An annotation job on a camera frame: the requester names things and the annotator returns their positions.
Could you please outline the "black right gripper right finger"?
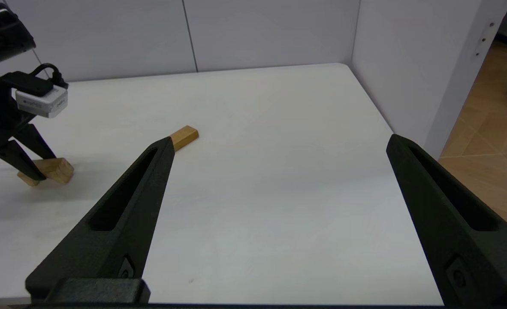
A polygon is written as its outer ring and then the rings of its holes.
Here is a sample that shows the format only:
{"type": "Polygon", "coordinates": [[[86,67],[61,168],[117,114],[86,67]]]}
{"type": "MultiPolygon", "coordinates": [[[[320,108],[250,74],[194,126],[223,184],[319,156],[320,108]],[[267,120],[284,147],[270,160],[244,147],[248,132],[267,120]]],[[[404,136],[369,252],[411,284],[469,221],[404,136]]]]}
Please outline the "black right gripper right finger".
{"type": "Polygon", "coordinates": [[[507,222],[412,140],[386,154],[444,305],[507,308],[507,222]]]}

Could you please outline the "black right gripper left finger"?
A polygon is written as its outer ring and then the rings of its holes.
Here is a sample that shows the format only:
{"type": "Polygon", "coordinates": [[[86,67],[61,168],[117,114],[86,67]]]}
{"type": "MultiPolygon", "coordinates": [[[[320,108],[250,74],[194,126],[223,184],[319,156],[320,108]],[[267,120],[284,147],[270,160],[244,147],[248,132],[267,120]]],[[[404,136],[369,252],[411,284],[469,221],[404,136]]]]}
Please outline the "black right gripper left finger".
{"type": "Polygon", "coordinates": [[[142,279],[169,179],[170,137],[152,143],[26,278],[32,303],[147,303],[142,279]]]}

